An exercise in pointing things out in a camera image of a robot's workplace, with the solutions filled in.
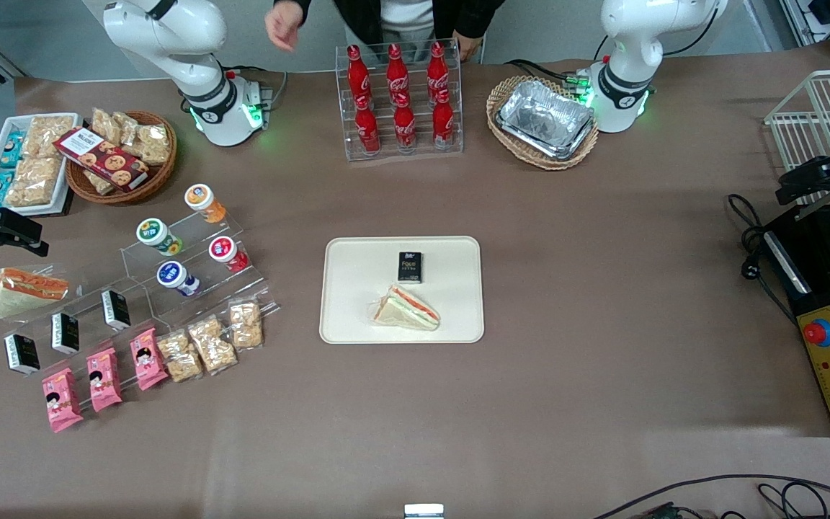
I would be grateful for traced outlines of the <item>person's right hand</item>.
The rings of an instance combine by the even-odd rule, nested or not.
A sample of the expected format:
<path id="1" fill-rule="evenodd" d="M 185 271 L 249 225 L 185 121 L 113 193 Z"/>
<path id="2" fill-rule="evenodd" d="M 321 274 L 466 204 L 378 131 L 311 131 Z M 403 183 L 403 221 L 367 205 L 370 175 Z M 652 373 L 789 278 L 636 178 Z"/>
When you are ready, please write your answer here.
<path id="1" fill-rule="evenodd" d="M 271 43 L 280 50 L 293 52 L 298 43 L 298 30 L 305 14 L 296 1 L 277 1 L 264 16 L 264 27 Z"/>

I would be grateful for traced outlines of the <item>person's left hand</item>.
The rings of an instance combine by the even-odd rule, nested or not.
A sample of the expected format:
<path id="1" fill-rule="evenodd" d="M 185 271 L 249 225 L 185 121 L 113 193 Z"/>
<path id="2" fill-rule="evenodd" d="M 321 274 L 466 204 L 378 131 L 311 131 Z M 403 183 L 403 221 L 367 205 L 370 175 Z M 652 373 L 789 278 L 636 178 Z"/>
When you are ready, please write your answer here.
<path id="1" fill-rule="evenodd" d="M 470 62 L 474 59 L 474 57 L 480 53 L 480 50 L 482 50 L 484 43 L 484 36 L 470 38 L 460 34 L 457 30 L 452 33 L 452 38 L 457 41 L 459 49 L 459 62 L 461 63 Z"/>

